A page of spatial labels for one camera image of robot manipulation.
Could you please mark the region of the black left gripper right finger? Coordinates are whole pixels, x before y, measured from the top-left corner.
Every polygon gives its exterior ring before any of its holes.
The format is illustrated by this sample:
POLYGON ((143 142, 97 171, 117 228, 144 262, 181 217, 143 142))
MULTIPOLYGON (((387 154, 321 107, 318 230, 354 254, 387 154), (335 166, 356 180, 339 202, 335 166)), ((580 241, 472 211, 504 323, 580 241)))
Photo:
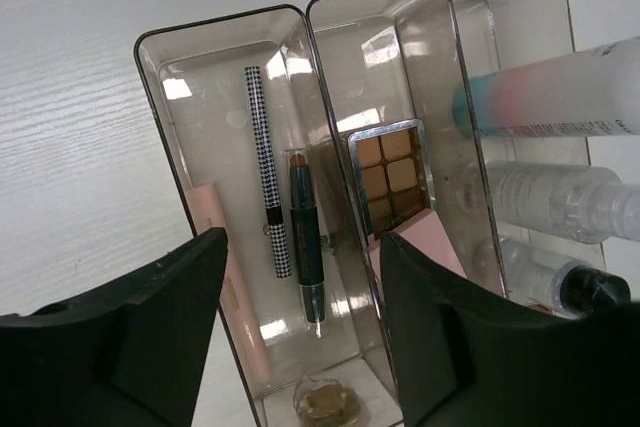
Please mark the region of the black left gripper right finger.
POLYGON ((576 320, 508 301, 401 236, 381 242, 385 323, 408 426, 635 426, 639 306, 596 292, 576 320))

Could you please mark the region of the brown eyeshadow palette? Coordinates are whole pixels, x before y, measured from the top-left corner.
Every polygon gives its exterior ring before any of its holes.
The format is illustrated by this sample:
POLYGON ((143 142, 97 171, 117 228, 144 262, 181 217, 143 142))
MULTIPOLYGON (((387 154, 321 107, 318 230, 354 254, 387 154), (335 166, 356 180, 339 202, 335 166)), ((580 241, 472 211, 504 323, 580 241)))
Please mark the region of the brown eyeshadow palette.
POLYGON ((414 118, 343 134, 366 237, 435 205, 426 130, 414 118))

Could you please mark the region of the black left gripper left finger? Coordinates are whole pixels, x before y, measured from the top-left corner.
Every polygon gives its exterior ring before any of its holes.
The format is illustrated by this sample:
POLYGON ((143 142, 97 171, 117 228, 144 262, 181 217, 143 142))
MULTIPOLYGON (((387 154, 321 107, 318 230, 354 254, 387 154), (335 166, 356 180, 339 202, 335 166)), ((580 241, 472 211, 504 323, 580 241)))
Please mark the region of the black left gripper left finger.
POLYGON ((143 267, 1 319, 5 426, 188 426, 228 238, 212 228, 143 267))

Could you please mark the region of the clear three-slot organizer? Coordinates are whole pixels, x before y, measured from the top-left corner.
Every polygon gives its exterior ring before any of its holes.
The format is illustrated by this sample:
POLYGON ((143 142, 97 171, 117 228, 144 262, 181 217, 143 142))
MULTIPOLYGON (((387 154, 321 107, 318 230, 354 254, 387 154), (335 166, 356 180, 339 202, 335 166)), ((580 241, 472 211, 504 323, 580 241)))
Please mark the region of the clear three-slot organizer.
POLYGON ((486 161, 587 165, 583 138, 478 140, 468 79, 570 53, 568 0, 312 0, 143 34, 134 56, 187 218, 226 229, 221 305, 255 426, 339 380, 398 426, 378 245, 437 222, 444 261, 512 296, 498 235, 600 268, 600 245, 498 224, 486 161))

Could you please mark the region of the black concealer stick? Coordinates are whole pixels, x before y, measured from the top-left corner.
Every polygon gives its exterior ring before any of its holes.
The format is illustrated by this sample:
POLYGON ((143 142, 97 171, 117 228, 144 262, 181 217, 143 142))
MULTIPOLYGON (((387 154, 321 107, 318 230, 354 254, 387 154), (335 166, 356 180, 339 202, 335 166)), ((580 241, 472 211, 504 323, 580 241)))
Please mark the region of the black concealer stick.
POLYGON ((325 275, 319 216, 310 165, 302 149, 288 153, 294 257, 305 318, 314 337, 326 320, 325 275))

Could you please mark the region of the pink square compact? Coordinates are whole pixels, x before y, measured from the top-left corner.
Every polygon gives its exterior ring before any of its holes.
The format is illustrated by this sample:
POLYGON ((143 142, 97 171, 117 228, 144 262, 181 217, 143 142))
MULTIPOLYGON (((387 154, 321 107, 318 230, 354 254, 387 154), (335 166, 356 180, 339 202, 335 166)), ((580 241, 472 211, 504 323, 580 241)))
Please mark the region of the pink square compact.
MULTIPOLYGON (((422 210, 409 220, 403 221, 399 226, 392 228, 391 232, 397 234, 423 256, 428 257, 442 268, 464 279, 467 278, 443 224, 434 210, 422 210)), ((380 295, 384 294, 382 274, 383 235, 384 232, 370 236, 368 245, 371 266, 380 295)))

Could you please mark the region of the grey checkered eyeliner pencil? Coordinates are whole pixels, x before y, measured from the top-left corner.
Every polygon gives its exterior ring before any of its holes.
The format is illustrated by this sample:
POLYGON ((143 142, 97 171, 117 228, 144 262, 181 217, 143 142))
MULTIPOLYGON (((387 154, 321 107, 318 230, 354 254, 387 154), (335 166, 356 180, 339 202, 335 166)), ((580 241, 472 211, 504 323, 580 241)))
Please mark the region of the grey checkered eyeliner pencil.
POLYGON ((285 279, 292 270, 261 69, 246 66, 244 73, 275 272, 278 279, 285 279))

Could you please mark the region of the pink slim tube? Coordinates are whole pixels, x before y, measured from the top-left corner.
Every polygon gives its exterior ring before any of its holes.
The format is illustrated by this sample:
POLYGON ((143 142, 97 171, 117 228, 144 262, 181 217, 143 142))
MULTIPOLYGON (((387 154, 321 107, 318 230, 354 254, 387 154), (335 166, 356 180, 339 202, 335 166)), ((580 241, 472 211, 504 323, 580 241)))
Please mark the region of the pink slim tube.
POLYGON ((227 233, 227 264, 221 292, 223 312, 250 386, 266 387, 272 380, 273 368, 216 187, 214 184, 195 187, 185 197, 198 234, 213 227, 224 228, 227 233))

